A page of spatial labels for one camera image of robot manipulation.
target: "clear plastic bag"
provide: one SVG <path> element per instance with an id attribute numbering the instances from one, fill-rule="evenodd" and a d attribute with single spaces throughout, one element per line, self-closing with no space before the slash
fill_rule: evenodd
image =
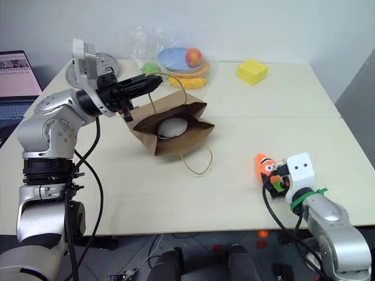
<path id="1" fill-rule="evenodd" d="M 161 29 L 137 26 L 124 29 L 119 41 L 125 56 L 133 59 L 140 73 L 162 71 L 180 79 L 187 90 L 202 98 L 217 68 L 217 61 L 202 54 L 195 46 L 181 46 Z M 171 77 L 164 82 L 175 88 L 179 83 Z"/>

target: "black cable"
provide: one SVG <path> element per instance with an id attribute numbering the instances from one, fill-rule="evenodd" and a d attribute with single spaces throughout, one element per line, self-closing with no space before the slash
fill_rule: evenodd
<path id="1" fill-rule="evenodd" d="M 194 238 L 194 237 L 197 237 L 199 235 L 199 233 L 195 233 L 193 235 L 185 235 L 185 236 L 177 236 L 176 234 L 172 234 L 172 236 L 176 239 L 186 239 L 186 238 Z"/>
<path id="2" fill-rule="evenodd" d="M 159 256 L 159 255 L 156 255 L 156 256 L 150 256 L 150 257 L 148 258 L 148 267 L 149 267 L 150 269 L 153 268 L 153 266 L 151 265 L 150 260 L 151 260 L 151 259 L 154 259 L 154 258 L 160 258 L 160 256 Z"/>
<path id="3" fill-rule="evenodd" d="M 97 146 L 97 144 L 99 142 L 99 139 L 100 139 L 99 117 L 95 118 L 95 122 L 96 122 L 96 137 L 95 137 L 95 140 L 94 140 L 93 144 L 91 145 L 91 147 L 89 148 L 89 150 L 85 153 L 85 155 L 80 159 L 80 161 L 75 165 L 73 170 L 70 172 L 70 177 L 69 177 L 69 180 L 66 184 L 66 191 L 65 191 L 65 228 L 66 228 L 66 231 L 67 231 L 67 242 L 68 242 L 68 248 L 69 248 L 69 253 L 70 253 L 70 262 L 71 262 L 72 273 L 65 280 L 69 280 L 71 277 L 73 277 L 74 281 L 79 281 L 79 273 L 78 273 L 79 265 L 77 263 L 76 251 L 74 249 L 73 230 L 72 230 L 71 222 L 70 222 L 70 219 L 71 219 L 70 218 L 70 192 L 71 192 L 72 178 L 74 177 L 74 174 L 78 171 L 79 167 L 86 161 L 88 156 L 92 153 L 92 151 L 95 149 L 95 147 Z"/>
<path id="4" fill-rule="evenodd" d="M 143 249 L 143 247 L 148 243 L 148 241 L 151 240 L 151 237 L 147 239 L 146 242 L 142 244 L 142 246 L 133 254 L 133 256 L 128 260 L 128 262 L 117 272 L 117 275 L 119 275 L 123 270 L 127 267 L 127 265 L 134 259 L 135 256 Z"/>
<path id="5" fill-rule="evenodd" d="M 301 222 L 302 222 L 302 215 L 299 216 L 298 218 L 298 221 L 297 221 L 297 224 L 295 225 L 295 228 L 294 228 L 294 234 L 297 235 L 297 232 L 298 232 L 298 229 L 299 229 L 299 226 L 301 225 Z M 325 278 L 328 278 L 325 273 L 322 272 L 322 270 L 320 270 L 318 267 L 316 267 L 305 255 L 304 253 L 302 253 L 302 250 L 301 250 L 301 247 L 299 247 L 298 245 L 298 241 L 295 241 L 295 247 L 299 253 L 299 255 L 301 256 L 301 258 L 316 272 L 318 273 L 320 276 L 324 276 Z"/>
<path id="6" fill-rule="evenodd" d="M 265 194 L 265 190 L 266 190 L 266 184 L 268 181 L 270 181 L 271 177 L 272 176 L 275 176 L 277 173 L 276 171 L 273 171 L 272 173 L 270 173 L 270 175 L 268 175 L 268 177 L 265 179 L 265 181 L 263 182 L 263 187 L 262 187 L 262 195 L 263 195 L 263 200 L 264 200 L 264 204 L 268 210 L 268 212 L 271 214 L 272 218 L 275 220 L 275 222 L 280 226 L 280 228 L 285 232 L 287 233 L 290 237 L 292 237 L 294 240 L 298 241 L 299 244 L 301 244 L 301 246 L 303 246 L 305 249 L 307 249 L 315 258 L 316 260 L 319 262 L 319 265 L 321 267 L 322 270 L 319 270 L 314 264 L 312 264 L 314 270 L 321 276 L 321 277 L 324 277 L 325 279 L 327 280 L 330 280 L 328 276 L 326 276 L 326 274 L 324 273 L 323 271 L 323 265 L 322 265 L 322 260 L 321 258 L 318 256 L 318 254 L 313 250 L 311 249 L 306 243 L 304 243 L 304 241 L 302 239 L 300 239 L 298 236 L 296 236 L 293 232 L 289 231 L 283 224 L 282 222 L 279 220 L 279 218 L 276 216 L 275 212 L 272 210 L 269 202 L 268 202 L 268 199 L 267 199 L 267 196 Z"/>
<path id="7" fill-rule="evenodd" d="M 78 153 L 78 151 L 74 150 L 75 154 L 77 155 L 77 157 L 79 159 L 82 159 L 82 156 L 81 154 Z M 90 239 L 88 240 L 88 243 L 85 247 L 85 249 L 83 250 L 83 253 L 78 261 L 78 267 L 81 265 L 83 259 L 84 259 L 84 256 L 86 255 L 89 247 L 91 246 L 91 244 L 93 243 L 94 241 L 94 238 L 95 238 L 95 234 L 98 230 L 98 227 L 99 227 L 99 223 L 100 223 L 100 220 L 101 220 L 101 216 L 103 214 L 103 205 L 104 205 L 104 192 L 103 192 L 103 186 L 101 185 L 101 181 L 97 175 L 97 173 L 95 172 L 94 168 L 91 167 L 91 165 L 85 160 L 83 162 L 89 169 L 90 171 L 93 173 L 95 179 L 96 179 L 96 182 L 98 183 L 98 186 L 99 186 L 99 192 L 100 192 L 100 207 L 99 207 L 99 214 L 98 214 L 98 217 L 96 219 L 96 223 L 95 223 L 95 227 L 94 227 L 94 230 L 93 230 L 93 233 L 91 234 L 91 237 Z"/>
<path id="8" fill-rule="evenodd" d="M 151 254 L 151 252 L 152 252 L 152 248 L 154 247 L 155 242 L 156 242 L 156 239 L 158 239 L 158 236 L 159 236 L 159 234 L 155 236 L 154 240 L 153 240 L 152 243 L 151 243 L 150 248 L 148 249 L 148 254 L 147 254 L 148 257 L 150 256 L 150 254 Z M 151 266 L 151 263 L 150 263 L 150 259 L 151 259 L 151 257 L 149 257 L 149 258 L 147 259 L 147 263 L 148 263 L 148 267 L 149 267 L 150 269 L 152 269 L 152 266 Z"/>
<path id="9" fill-rule="evenodd" d="M 76 250 L 74 248 L 73 230 L 71 228 L 71 222 L 70 222 L 70 219 L 71 219 L 70 217 L 70 186 L 67 187 L 65 191 L 64 206 L 65 206 L 65 228 L 67 232 L 71 269 L 73 271 L 72 276 L 73 276 L 73 280 L 78 281 L 79 280 L 78 264 L 77 264 Z"/>

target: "bag handle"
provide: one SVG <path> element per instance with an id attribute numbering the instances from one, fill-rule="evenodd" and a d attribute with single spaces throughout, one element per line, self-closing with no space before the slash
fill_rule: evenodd
<path id="1" fill-rule="evenodd" d="M 167 76 L 170 76 L 170 77 L 176 79 L 177 82 L 180 84 L 183 93 L 185 94 L 185 102 L 184 102 L 183 104 L 186 104 L 186 103 L 188 102 L 188 94 L 186 93 L 183 84 L 181 83 L 181 81 L 180 81 L 177 77 L 175 77 L 175 76 L 173 76 L 173 75 L 170 75 L 170 74 L 168 74 L 168 73 L 165 73 L 165 72 L 161 72 L 161 71 L 153 71 L 153 72 L 149 72 L 149 73 L 147 73 L 147 74 L 145 75 L 145 77 L 147 77 L 147 76 L 149 76 L 149 75 L 155 75 L 155 74 L 163 74 L 163 75 L 167 75 Z M 155 108 L 154 102 L 152 101 L 152 98 L 151 98 L 151 94 L 150 94 L 150 93 L 148 93 L 148 98 L 150 99 L 150 102 L 151 102 L 152 108 L 154 109 L 154 113 L 155 113 L 155 114 L 158 114 L 157 111 L 156 111 L 156 108 Z"/>
<path id="2" fill-rule="evenodd" d="M 213 154 L 212 154 L 212 151 L 211 151 L 211 149 L 209 149 L 209 147 L 207 146 L 207 145 L 204 145 L 205 146 L 205 148 L 207 148 L 207 150 L 210 152 L 210 155 L 211 155 L 211 159 L 210 159 L 210 163 L 207 165 L 207 168 L 205 168 L 205 170 L 203 171 L 203 172 L 196 172 L 196 171 L 194 171 L 187 163 L 186 163 L 186 161 L 185 161 L 185 159 L 183 158 L 183 155 L 182 155 L 182 153 L 179 153 L 180 154 L 180 157 L 181 157 L 181 159 L 182 159 L 182 161 L 183 161 L 183 163 L 185 164 L 185 166 L 191 171 L 191 172 L 193 172 L 194 174 L 196 174 L 196 175 L 198 175 L 198 176 L 201 176 L 201 175 L 203 175 L 204 173 L 206 173 L 207 172 L 207 170 L 209 169 L 209 167 L 211 166 L 211 164 L 212 164 L 212 160 L 213 160 Z"/>
<path id="3" fill-rule="evenodd" d="M 173 76 L 173 75 L 170 75 L 170 74 L 168 74 L 168 73 L 161 72 L 161 71 L 153 71 L 153 72 L 149 72 L 148 74 L 145 75 L 145 77 L 146 77 L 146 76 L 149 76 L 149 75 L 155 75 L 155 74 L 167 75 L 167 76 L 169 76 L 169 77 L 172 77 L 172 78 L 176 79 L 176 81 L 180 84 L 183 93 L 185 94 L 185 101 L 184 101 L 183 104 L 186 104 L 186 103 L 188 102 L 188 94 L 186 93 L 185 88 L 184 88 L 183 84 L 181 83 L 180 79 L 178 79 L 177 77 L 175 77 L 175 76 Z M 154 109 L 154 113 L 155 113 L 155 114 L 158 114 L 157 111 L 156 111 L 156 108 L 155 108 L 154 102 L 153 102 L 153 100 L 152 100 L 152 98 L 151 98 L 151 94 L 150 94 L 150 93 L 148 93 L 148 98 L 150 99 L 150 102 L 151 102 L 152 108 Z M 193 169 L 192 169 L 192 168 L 186 163 L 186 160 L 183 158 L 182 153 L 179 153 L 179 154 L 180 154 L 180 157 L 181 157 L 181 159 L 182 159 L 182 161 L 183 161 L 183 163 L 185 164 L 185 166 L 186 166 L 191 172 L 193 172 L 194 174 L 196 174 L 196 175 L 198 175 L 198 176 L 201 176 L 201 175 L 203 175 L 204 173 L 206 173 L 207 170 L 209 169 L 209 167 L 210 167 L 211 164 L 212 164 L 212 160 L 213 160 L 213 154 L 212 154 L 212 151 L 211 151 L 211 150 L 209 149 L 209 147 L 206 146 L 206 145 L 205 145 L 205 148 L 207 148 L 207 150 L 210 152 L 211 159 L 210 159 L 209 164 L 207 165 L 207 168 L 205 168 L 205 170 L 202 171 L 202 172 L 196 172 L 196 171 L 194 171 L 194 170 L 193 170 Z"/>

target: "red apple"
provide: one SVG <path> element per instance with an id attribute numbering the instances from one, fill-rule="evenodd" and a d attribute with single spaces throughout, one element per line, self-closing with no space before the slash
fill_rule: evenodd
<path id="1" fill-rule="evenodd" d="M 198 67 L 202 63 L 202 53 L 197 48 L 189 48 L 185 54 L 185 60 L 190 67 Z"/>

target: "green strap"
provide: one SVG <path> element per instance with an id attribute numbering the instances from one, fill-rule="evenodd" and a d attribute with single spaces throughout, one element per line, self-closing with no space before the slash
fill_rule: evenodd
<path id="1" fill-rule="evenodd" d="M 298 198 L 297 200 L 295 200 L 292 204 L 291 204 L 291 210 L 293 211 L 294 208 L 299 204 L 299 203 L 302 203 L 307 197 L 311 196 L 311 195 L 314 195 L 314 194 L 322 194 L 324 195 L 324 192 L 326 192 L 328 189 L 324 188 L 324 189 L 318 189 L 316 191 L 310 191 L 310 192 L 307 192 L 305 193 L 304 195 L 302 195 L 300 198 Z"/>

